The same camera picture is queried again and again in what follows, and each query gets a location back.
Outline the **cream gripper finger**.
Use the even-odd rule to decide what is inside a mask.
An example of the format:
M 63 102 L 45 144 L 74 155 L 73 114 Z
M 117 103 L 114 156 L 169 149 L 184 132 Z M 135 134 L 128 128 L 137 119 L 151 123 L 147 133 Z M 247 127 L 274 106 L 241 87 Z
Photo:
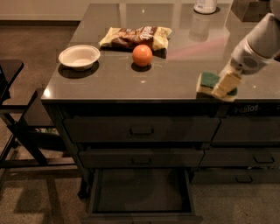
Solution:
M 235 98 L 237 96 L 237 87 L 241 83 L 242 77 L 238 73 L 227 72 L 215 84 L 212 96 L 215 98 Z
M 233 71 L 234 71 L 234 69 L 232 68 L 232 66 L 230 64 L 226 64 L 224 66 L 224 68 L 220 71 L 219 76 L 223 77 L 227 73 L 230 73 L 230 72 L 233 72 Z

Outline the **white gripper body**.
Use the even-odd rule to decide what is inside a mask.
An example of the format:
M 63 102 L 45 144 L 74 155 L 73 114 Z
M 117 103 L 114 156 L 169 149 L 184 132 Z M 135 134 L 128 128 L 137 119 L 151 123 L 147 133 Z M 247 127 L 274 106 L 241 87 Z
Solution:
M 244 38 L 231 53 L 229 65 L 238 74 L 255 74 L 266 67 L 270 59 L 254 52 L 249 42 Z

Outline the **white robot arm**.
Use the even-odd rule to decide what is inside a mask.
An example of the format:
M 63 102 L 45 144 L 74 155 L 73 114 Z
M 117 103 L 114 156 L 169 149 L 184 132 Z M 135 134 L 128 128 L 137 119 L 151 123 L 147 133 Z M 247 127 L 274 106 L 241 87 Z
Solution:
M 255 74 L 280 52 L 280 0 L 270 0 L 271 13 L 235 47 L 231 58 L 219 74 L 212 96 L 224 100 L 237 88 L 244 74 Z

